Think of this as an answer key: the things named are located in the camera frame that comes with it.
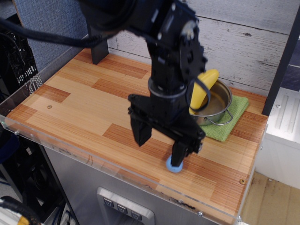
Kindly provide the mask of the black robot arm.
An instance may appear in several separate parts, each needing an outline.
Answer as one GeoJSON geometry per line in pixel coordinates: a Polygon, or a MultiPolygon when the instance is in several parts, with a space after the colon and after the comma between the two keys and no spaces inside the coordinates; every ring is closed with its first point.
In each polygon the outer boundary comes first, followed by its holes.
{"type": "Polygon", "coordinates": [[[198,19],[179,0],[82,0],[87,22],[102,36],[122,30],[145,38],[151,58],[149,96],[129,95],[135,141],[144,145],[153,129],[174,140],[171,165],[199,152],[205,133],[189,113],[194,84],[206,58],[198,19]]]}

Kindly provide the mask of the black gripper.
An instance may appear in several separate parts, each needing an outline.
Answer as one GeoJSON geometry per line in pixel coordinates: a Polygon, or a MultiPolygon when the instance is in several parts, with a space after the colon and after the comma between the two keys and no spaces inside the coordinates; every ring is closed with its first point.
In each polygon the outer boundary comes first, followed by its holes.
{"type": "Polygon", "coordinates": [[[204,131],[190,116],[186,98],[149,97],[130,94],[128,109],[136,143],[141,147],[152,135],[152,129],[175,141],[172,147],[171,166],[179,167],[187,153],[198,153],[202,148],[204,131]]]}

